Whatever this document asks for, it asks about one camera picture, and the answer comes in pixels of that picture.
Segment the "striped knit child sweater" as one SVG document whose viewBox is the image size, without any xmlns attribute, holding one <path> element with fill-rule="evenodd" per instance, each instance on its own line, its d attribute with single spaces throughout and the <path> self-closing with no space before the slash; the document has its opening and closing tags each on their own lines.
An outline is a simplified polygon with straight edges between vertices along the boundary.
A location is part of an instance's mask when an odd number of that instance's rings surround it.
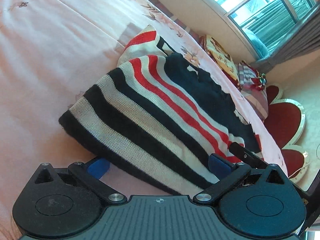
<svg viewBox="0 0 320 240">
<path fill-rule="evenodd" d="M 230 94 L 148 25 L 117 67 L 59 118 L 95 155 L 169 194 L 196 194 L 217 182 L 209 156 L 232 163 L 236 142 L 260 153 L 259 136 Z"/>
</svg>

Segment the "red white bed headboard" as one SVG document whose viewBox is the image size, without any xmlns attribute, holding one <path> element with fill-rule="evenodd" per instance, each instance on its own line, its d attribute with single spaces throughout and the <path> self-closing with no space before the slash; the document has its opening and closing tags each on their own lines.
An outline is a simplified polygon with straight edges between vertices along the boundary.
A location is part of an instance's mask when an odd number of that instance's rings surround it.
<svg viewBox="0 0 320 240">
<path fill-rule="evenodd" d="M 307 150 L 296 144 L 304 132 L 305 109 L 298 101 L 283 98 L 283 89 L 278 85 L 267 86 L 266 94 L 268 117 L 264 121 L 265 127 L 281 150 L 289 178 L 298 183 L 310 164 Z"/>
</svg>

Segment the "striped pillow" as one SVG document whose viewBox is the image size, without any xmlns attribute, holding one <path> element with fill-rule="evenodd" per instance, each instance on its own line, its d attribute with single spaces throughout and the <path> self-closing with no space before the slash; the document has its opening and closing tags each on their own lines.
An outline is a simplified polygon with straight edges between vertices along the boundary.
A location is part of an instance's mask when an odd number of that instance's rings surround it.
<svg viewBox="0 0 320 240">
<path fill-rule="evenodd" d="M 264 90 L 256 90 L 251 87 L 251 78 L 255 77 L 258 71 L 252 68 L 245 61 L 241 61 L 238 64 L 238 72 L 240 81 L 240 93 L 249 102 L 262 122 L 264 122 L 264 120 L 268 117 L 266 87 Z"/>
</svg>

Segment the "red decorative item on pillow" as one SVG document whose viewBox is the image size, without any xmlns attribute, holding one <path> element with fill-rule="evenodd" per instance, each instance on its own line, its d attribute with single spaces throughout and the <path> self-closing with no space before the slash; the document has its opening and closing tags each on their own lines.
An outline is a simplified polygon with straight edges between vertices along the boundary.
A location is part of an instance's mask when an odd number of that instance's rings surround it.
<svg viewBox="0 0 320 240">
<path fill-rule="evenodd" d="M 251 78 L 252 85 L 251 87 L 256 90 L 264 90 L 267 84 L 266 75 L 264 73 L 256 73 L 255 77 Z"/>
</svg>

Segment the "yellow folded blanket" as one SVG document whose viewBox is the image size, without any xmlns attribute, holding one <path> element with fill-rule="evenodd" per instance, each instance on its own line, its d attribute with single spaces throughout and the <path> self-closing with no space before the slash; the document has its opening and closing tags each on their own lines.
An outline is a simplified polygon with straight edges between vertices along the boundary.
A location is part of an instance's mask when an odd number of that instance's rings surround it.
<svg viewBox="0 0 320 240">
<path fill-rule="evenodd" d="M 210 35 L 200 37 L 200 45 L 208 56 L 219 66 L 228 79 L 239 88 L 239 72 L 231 55 Z"/>
</svg>

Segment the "grey right curtain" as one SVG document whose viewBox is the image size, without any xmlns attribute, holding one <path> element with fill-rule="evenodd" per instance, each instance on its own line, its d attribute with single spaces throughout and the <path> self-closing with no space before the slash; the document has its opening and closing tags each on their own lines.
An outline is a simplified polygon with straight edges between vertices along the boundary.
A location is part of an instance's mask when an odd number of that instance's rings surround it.
<svg viewBox="0 0 320 240">
<path fill-rule="evenodd" d="M 262 73 L 276 65 L 319 50 L 319 3 L 317 3 L 266 57 L 251 63 Z"/>
</svg>

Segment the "pink floral bed sheet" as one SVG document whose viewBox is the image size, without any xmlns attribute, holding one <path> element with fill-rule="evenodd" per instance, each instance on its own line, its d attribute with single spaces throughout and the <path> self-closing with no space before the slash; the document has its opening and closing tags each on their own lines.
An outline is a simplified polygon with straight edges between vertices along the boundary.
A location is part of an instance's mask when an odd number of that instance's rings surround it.
<svg viewBox="0 0 320 240">
<path fill-rule="evenodd" d="M 1 239 L 18 239 L 12 207 L 41 163 L 89 161 L 59 117 L 109 70 L 147 25 L 209 72 L 260 137 L 263 157 L 285 168 L 274 139 L 247 100 L 198 43 L 147 0 L 1 0 Z"/>
</svg>

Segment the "window with white frame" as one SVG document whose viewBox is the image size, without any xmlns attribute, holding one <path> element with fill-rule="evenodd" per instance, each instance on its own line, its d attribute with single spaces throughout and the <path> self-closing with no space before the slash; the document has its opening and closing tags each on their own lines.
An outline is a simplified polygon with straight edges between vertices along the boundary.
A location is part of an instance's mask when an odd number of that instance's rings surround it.
<svg viewBox="0 0 320 240">
<path fill-rule="evenodd" d="M 262 59 L 316 4 L 315 0 L 213 0 Z"/>
</svg>

